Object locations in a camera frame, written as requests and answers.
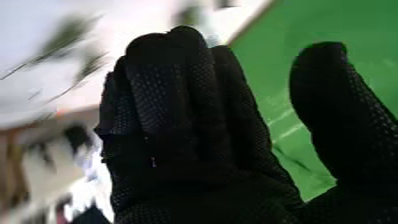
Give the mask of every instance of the green floor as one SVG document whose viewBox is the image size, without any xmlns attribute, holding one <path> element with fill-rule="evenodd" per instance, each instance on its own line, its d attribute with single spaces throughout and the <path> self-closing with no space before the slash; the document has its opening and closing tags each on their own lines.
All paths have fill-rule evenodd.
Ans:
<svg viewBox="0 0 398 224">
<path fill-rule="evenodd" d="M 334 185 L 288 100 L 288 74 L 300 49 L 341 41 L 377 95 L 398 113 L 398 1 L 275 0 L 233 42 L 261 113 L 272 130 L 281 163 L 304 199 Z"/>
</svg>

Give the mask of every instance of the finger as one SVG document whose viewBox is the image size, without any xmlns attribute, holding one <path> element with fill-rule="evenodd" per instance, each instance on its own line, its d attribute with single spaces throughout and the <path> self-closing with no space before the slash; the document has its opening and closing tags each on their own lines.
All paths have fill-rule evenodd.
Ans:
<svg viewBox="0 0 398 224">
<path fill-rule="evenodd" d="M 302 51 L 289 97 L 339 182 L 380 184 L 396 180 L 396 119 L 348 63 L 341 43 L 318 43 Z"/>
<path fill-rule="evenodd" d="M 183 48 L 165 34 L 137 38 L 126 49 L 126 74 L 138 121 L 156 163 L 195 159 L 197 139 L 185 80 Z"/>
<path fill-rule="evenodd" d="M 169 36 L 185 48 L 188 94 L 201 139 L 199 158 L 231 166 L 231 144 L 210 49 L 201 33 L 190 27 L 174 28 Z"/>
<path fill-rule="evenodd" d="M 234 159 L 240 169 L 261 172 L 293 186 L 289 174 L 272 153 L 270 131 L 258 111 L 243 70 L 226 46 L 211 49 L 227 111 Z"/>
<path fill-rule="evenodd" d="M 151 157 L 144 145 L 135 100 L 124 73 L 124 57 L 117 60 L 114 72 L 106 75 L 99 104 L 99 124 L 94 129 L 103 140 L 103 162 L 112 177 L 112 207 L 124 209 L 130 197 L 124 183 L 137 173 L 151 169 Z"/>
</svg>

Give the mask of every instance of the black glove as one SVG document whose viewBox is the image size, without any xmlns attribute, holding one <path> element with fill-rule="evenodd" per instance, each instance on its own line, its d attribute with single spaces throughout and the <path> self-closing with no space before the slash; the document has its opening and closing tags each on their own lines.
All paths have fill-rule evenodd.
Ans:
<svg viewBox="0 0 398 224">
<path fill-rule="evenodd" d="M 377 214 L 364 214 L 371 203 L 361 201 L 373 200 L 375 191 L 362 187 L 362 183 L 373 186 L 369 182 L 361 182 L 375 180 L 375 175 L 368 179 L 357 177 L 357 171 L 368 170 L 368 163 L 357 162 L 355 169 L 341 173 L 350 166 L 348 163 L 341 166 L 339 162 L 353 158 L 337 158 L 339 150 L 352 150 L 337 141 L 337 136 L 359 125 L 355 122 L 345 124 L 352 120 L 341 120 L 341 116 L 350 113 L 359 115 L 359 112 L 368 114 L 371 106 L 348 113 L 339 110 L 337 102 L 343 101 L 329 93 L 336 86 L 318 82 L 314 75 L 321 77 L 327 74 L 329 79 L 334 79 L 334 74 L 339 75 L 334 83 L 346 88 L 355 82 L 343 82 L 346 63 L 341 54 L 329 50 L 339 49 L 339 45 L 323 45 L 314 45 L 297 59 L 291 100 L 339 185 L 304 205 L 270 151 L 268 128 L 227 47 L 208 49 L 201 34 L 188 27 L 178 27 L 167 34 L 149 34 L 131 42 L 106 77 L 96 128 L 114 183 L 115 223 L 364 223 L 369 214 Z M 362 99 L 350 97 L 353 93 L 341 92 L 348 103 Z M 329 124 L 329 115 L 334 115 L 332 130 L 339 133 L 329 133 L 325 129 L 330 125 L 321 125 Z M 346 206 L 336 201 L 346 205 L 362 203 L 350 216 L 353 218 L 341 217 L 348 213 Z M 385 201 L 375 202 L 377 208 L 384 208 Z"/>
</svg>

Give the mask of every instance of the green surface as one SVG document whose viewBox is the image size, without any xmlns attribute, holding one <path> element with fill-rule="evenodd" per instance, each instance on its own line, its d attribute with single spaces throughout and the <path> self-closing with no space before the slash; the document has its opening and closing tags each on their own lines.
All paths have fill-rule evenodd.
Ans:
<svg viewBox="0 0 398 224">
<path fill-rule="evenodd" d="M 273 152 L 305 200 L 330 188 L 334 179 L 318 160 L 309 133 L 289 105 L 288 74 L 293 57 L 311 43 L 341 41 L 366 82 L 396 114 L 396 9 L 398 1 L 393 0 L 275 0 L 270 10 L 233 43 L 272 130 Z"/>
</svg>

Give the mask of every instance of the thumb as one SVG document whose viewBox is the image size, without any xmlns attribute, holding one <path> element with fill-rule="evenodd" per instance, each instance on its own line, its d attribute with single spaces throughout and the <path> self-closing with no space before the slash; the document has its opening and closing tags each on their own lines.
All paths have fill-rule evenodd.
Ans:
<svg viewBox="0 0 398 224">
<path fill-rule="evenodd" d="M 337 181 L 396 181 L 396 118 L 348 63 L 341 43 L 318 43 L 300 52 L 289 74 L 289 98 Z"/>
</svg>

